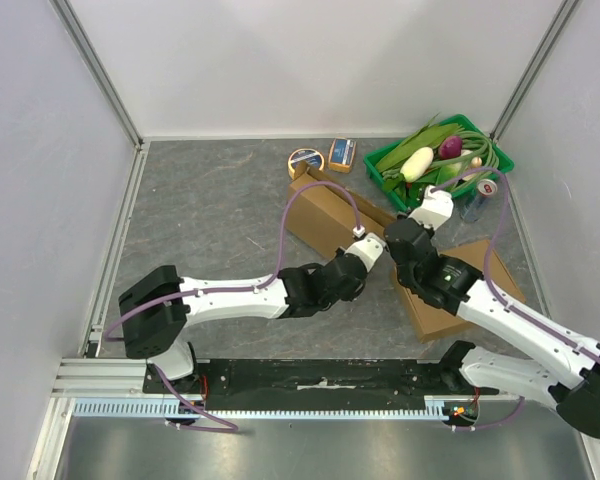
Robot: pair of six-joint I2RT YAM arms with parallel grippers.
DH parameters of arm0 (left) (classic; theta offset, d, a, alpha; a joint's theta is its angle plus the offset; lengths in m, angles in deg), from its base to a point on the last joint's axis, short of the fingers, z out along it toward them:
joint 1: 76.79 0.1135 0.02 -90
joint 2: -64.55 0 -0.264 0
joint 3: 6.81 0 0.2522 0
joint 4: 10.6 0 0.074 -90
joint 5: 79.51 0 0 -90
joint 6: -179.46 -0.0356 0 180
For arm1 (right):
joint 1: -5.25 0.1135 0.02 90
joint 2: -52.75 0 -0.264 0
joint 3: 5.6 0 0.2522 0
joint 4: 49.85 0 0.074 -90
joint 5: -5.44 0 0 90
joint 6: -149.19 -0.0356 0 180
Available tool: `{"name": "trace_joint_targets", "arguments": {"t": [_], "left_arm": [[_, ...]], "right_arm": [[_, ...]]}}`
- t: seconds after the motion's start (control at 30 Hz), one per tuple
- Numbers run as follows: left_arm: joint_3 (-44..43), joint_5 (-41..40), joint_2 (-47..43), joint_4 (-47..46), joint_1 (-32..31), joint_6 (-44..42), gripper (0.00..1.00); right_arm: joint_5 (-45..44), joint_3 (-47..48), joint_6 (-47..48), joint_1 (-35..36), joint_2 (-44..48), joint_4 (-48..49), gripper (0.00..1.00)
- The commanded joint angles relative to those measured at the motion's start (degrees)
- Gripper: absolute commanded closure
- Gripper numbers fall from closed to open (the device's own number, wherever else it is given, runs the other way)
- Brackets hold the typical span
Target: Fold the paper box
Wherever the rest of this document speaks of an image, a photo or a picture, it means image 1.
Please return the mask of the cardboard sheet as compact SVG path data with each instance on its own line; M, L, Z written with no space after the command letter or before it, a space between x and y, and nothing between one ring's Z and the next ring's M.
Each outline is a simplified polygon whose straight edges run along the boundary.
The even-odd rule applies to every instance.
M291 206L286 229L325 259L331 259L339 247L346 249L353 241L355 213L348 198L338 189L317 185L319 181L338 182L316 167L302 162L288 187L288 199L301 188Z

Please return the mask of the brown cardboard box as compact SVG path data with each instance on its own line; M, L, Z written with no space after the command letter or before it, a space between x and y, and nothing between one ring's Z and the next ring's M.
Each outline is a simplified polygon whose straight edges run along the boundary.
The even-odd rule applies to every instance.
M443 254L457 257L482 270L484 255L488 247L489 241L483 239L448 249L443 251ZM526 302L522 291L496 252L491 254L490 268L494 283L499 288L518 301ZM426 305L419 297L399 284L396 269L391 271L390 278L420 343L450 337L476 327L473 323Z

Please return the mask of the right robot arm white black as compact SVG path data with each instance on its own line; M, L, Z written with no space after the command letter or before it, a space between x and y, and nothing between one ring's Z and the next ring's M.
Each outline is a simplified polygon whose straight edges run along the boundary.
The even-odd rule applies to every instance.
M600 341L519 302L486 271L439 253L432 237L432 229L411 218L385 228L399 284L425 304L490 331L527 356L458 343L446 359L472 386L542 404L580 433L600 439Z

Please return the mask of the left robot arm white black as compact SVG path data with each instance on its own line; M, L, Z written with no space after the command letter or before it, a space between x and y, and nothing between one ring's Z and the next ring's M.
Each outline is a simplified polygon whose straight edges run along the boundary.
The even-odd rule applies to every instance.
M182 332L215 320L244 317L306 318L363 290L378 256L352 245L324 265L282 269L271 283L181 277L173 265L160 266L120 295L125 355L147 360L170 380L193 374L194 352Z

